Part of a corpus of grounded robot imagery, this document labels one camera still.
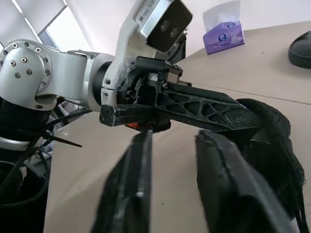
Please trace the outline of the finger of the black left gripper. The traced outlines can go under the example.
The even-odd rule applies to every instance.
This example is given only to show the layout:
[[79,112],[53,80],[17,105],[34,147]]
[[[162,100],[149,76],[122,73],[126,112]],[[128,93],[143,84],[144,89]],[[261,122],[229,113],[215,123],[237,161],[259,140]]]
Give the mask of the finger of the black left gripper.
[[261,120],[229,95],[179,84],[156,88],[155,108],[163,116],[216,133],[252,132]]

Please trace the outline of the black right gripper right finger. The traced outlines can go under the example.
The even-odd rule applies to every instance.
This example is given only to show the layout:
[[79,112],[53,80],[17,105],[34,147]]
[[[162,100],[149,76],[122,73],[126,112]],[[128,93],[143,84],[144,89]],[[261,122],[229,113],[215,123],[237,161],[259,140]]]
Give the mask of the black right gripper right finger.
[[197,184],[211,233],[294,233],[268,182],[225,136],[200,130]]

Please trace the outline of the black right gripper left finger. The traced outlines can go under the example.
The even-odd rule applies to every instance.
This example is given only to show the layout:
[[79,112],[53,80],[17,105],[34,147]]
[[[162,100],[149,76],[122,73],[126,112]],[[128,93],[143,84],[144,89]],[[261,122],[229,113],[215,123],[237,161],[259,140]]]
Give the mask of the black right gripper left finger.
[[106,178],[93,233],[148,233],[153,132],[139,133]]

